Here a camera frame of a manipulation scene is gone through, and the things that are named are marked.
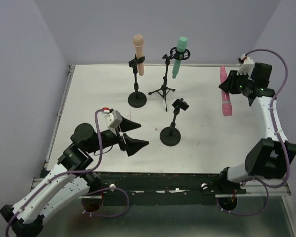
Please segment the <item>black tripod shock-mount stand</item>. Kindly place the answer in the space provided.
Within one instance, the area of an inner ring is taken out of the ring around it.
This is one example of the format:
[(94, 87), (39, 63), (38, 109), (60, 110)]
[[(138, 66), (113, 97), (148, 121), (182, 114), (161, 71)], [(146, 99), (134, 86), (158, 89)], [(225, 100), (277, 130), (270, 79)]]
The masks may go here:
[[(162, 59), (165, 60), (165, 65), (166, 65), (165, 76), (163, 77), (163, 84), (161, 85), (161, 87), (159, 89), (156, 89), (156, 90), (148, 93), (148, 95), (158, 93), (161, 96), (161, 98), (165, 101), (165, 111), (166, 112), (168, 111), (166, 96), (170, 91), (172, 91), (172, 92), (176, 91), (174, 88), (169, 88), (167, 86), (168, 69), (169, 69), (169, 65), (170, 65), (171, 60), (174, 59), (174, 57), (175, 57), (175, 53), (176, 53), (176, 47), (173, 47), (173, 48), (171, 48), (169, 55), (167, 55), (167, 54), (163, 55)], [(186, 49), (181, 61), (187, 60), (189, 58), (190, 58), (190, 51), (188, 49)]]

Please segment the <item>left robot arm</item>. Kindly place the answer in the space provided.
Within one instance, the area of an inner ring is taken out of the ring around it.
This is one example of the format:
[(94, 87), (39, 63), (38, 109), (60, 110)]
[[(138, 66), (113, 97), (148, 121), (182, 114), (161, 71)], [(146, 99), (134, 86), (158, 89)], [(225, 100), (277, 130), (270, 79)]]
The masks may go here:
[(71, 136), (72, 143), (44, 179), (20, 201), (1, 208), (0, 214), (7, 222), (6, 236), (12, 230), (18, 237), (36, 237), (45, 222), (75, 198), (118, 189), (116, 185), (105, 187), (95, 172), (103, 149), (118, 145), (132, 156), (149, 142), (130, 138), (127, 131), (138, 129), (141, 124), (124, 118), (118, 111), (103, 108), (95, 113), (105, 115), (107, 130), (100, 131), (97, 119), (95, 127), (79, 124)]

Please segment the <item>beige microphone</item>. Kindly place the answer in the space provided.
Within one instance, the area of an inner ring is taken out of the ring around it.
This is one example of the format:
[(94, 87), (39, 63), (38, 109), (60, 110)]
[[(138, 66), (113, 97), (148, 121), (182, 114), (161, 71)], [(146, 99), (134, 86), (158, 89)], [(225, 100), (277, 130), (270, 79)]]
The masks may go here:
[[(144, 57), (144, 38), (142, 35), (135, 35), (133, 37), (133, 45), (136, 51), (136, 57), (139, 60), (140, 58)], [(139, 76), (144, 75), (144, 63), (138, 63), (137, 65)]]

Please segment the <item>black round-base clip stand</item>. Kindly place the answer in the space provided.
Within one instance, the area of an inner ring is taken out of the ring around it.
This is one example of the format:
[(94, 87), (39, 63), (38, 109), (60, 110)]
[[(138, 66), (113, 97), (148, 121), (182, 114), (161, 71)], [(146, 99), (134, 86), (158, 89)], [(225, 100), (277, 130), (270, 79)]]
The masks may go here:
[(134, 74), (134, 92), (132, 92), (128, 96), (128, 104), (133, 108), (141, 108), (143, 107), (147, 102), (147, 97), (144, 93), (139, 91), (139, 85), (137, 82), (137, 73), (138, 73), (138, 65), (140, 63), (143, 63), (145, 60), (145, 57), (140, 57), (139, 59), (137, 56), (134, 57), (131, 61), (128, 62), (128, 65), (133, 70)]

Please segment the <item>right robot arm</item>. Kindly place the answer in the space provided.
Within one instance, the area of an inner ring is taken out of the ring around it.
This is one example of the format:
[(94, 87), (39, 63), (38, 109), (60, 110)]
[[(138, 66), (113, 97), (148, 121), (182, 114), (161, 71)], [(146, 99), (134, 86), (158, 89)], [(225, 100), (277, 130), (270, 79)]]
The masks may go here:
[(223, 170), (229, 182), (240, 183), (255, 177), (286, 180), (296, 156), (296, 144), (288, 141), (279, 121), (275, 91), (268, 88), (271, 71), (272, 66), (265, 63), (242, 64), (239, 70), (229, 73), (225, 67), (220, 68), (223, 115), (232, 114), (230, 95), (242, 94), (248, 99), (261, 134), (242, 164)]

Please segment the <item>green toy microphone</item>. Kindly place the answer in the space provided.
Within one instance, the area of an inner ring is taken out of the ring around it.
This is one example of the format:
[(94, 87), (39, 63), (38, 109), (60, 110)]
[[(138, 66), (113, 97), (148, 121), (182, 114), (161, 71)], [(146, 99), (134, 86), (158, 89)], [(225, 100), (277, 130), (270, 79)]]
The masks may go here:
[(184, 56), (184, 52), (187, 47), (187, 38), (180, 37), (176, 46), (175, 61), (172, 69), (172, 78), (175, 79), (179, 73), (181, 59)]

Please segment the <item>pink toy microphone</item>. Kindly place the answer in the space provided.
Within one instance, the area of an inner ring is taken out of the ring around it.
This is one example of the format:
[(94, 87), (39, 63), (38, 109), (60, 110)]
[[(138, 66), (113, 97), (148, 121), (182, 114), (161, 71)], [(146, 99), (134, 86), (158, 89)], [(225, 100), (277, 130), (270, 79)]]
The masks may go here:
[[(223, 83), (227, 79), (227, 73), (224, 66), (220, 67), (220, 82)], [(232, 104), (230, 95), (222, 90), (222, 113), (225, 117), (232, 116)]]

